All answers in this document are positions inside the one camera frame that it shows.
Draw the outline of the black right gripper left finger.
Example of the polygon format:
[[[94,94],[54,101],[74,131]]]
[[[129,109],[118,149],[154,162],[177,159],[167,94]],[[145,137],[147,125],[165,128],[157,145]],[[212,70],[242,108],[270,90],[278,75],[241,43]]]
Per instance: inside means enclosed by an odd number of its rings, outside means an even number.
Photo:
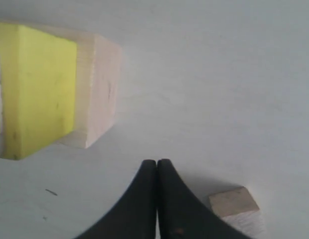
[[[79,239],[154,239],[157,168],[144,160],[119,201]]]

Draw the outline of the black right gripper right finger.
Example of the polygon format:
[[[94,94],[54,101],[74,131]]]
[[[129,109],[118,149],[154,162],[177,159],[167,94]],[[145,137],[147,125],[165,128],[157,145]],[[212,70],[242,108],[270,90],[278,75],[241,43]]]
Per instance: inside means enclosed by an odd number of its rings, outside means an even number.
[[[183,182],[169,159],[157,162],[157,187],[162,239],[248,238],[207,208]]]

